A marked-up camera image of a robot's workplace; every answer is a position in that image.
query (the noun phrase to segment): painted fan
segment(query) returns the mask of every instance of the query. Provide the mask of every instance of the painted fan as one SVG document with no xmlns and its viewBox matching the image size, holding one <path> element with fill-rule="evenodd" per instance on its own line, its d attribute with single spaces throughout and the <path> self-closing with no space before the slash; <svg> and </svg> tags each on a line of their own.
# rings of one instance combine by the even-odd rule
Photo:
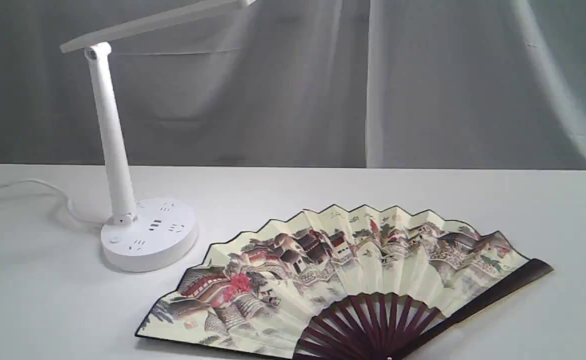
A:
<svg viewBox="0 0 586 360">
<path fill-rule="evenodd" d="M 213 244 L 136 336 L 268 358 L 398 360 L 553 271 L 500 232 L 332 205 Z"/>
</svg>

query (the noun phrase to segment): white cable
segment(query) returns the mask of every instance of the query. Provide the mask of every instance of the white cable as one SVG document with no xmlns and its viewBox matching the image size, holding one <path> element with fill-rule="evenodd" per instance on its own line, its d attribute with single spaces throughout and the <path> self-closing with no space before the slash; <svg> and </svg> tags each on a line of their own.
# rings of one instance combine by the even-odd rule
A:
<svg viewBox="0 0 586 360">
<path fill-rule="evenodd" d="M 15 180 L 12 182 L 7 182 L 5 184 L 0 184 L 0 189 L 12 187 L 14 185 L 21 184 L 21 183 L 40 184 L 40 185 L 43 185 L 49 189 L 53 189 L 60 196 L 62 196 L 62 198 L 66 201 L 66 210 L 71 215 L 71 217 L 73 217 L 73 219 L 78 221 L 78 223 L 88 224 L 88 225 L 91 225 L 91 226 L 94 226 L 97 228 L 102 227 L 103 224 L 100 223 L 99 221 L 91 221 L 89 219 L 84 219 L 81 215 L 77 214 L 74 207 L 73 207 L 73 200 L 71 199 L 69 194 L 67 194 L 64 190 L 60 189 L 59 187 L 57 187 L 49 182 L 46 182 L 44 180 L 40 180 L 39 178 L 24 178 L 23 180 Z"/>
</svg>

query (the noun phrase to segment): tabletop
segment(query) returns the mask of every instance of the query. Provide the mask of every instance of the tabletop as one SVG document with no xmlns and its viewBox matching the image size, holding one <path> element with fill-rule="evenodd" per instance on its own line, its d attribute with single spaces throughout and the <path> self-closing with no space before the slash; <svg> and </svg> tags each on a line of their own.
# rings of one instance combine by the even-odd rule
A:
<svg viewBox="0 0 586 360">
<path fill-rule="evenodd" d="M 208 244 L 302 208 L 433 209 L 481 233 L 501 230 L 555 271 L 450 328 L 412 359 L 586 358 L 586 171 L 132 166 L 138 199 L 172 196 L 201 233 L 179 262 L 148 273 L 105 263 L 96 230 L 74 223 L 46 187 L 0 191 L 0 359 L 251 359 L 138 339 L 134 332 Z M 40 178 L 97 221 L 110 214 L 102 166 L 0 165 L 0 183 Z M 225 216 L 224 226 L 216 217 Z"/>
</svg>

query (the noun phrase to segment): white desk lamp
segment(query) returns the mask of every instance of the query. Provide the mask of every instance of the white desk lamp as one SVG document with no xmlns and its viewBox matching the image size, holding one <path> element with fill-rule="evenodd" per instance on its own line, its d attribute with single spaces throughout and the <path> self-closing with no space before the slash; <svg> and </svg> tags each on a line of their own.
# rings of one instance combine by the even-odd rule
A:
<svg viewBox="0 0 586 360">
<path fill-rule="evenodd" d="M 106 258 L 131 272 L 153 271 L 181 259 L 193 246 L 198 226 L 193 209 L 172 198 L 135 201 L 115 103 L 108 41 L 217 16 L 255 0 L 202 0 L 79 36 L 60 46 L 63 53 L 84 49 L 89 62 L 112 216 L 101 228 Z"/>
</svg>

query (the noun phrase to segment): fabric backdrop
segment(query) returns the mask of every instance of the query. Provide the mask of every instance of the fabric backdrop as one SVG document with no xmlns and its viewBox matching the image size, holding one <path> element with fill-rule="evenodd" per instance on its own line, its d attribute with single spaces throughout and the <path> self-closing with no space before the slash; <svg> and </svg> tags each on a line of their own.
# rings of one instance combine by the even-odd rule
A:
<svg viewBox="0 0 586 360">
<path fill-rule="evenodd" d="M 86 32 L 196 0 L 0 0 L 0 163 L 101 164 Z M 586 0 L 257 0 L 113 41 L 131 164 L 586 169 Z"/>
</svg>

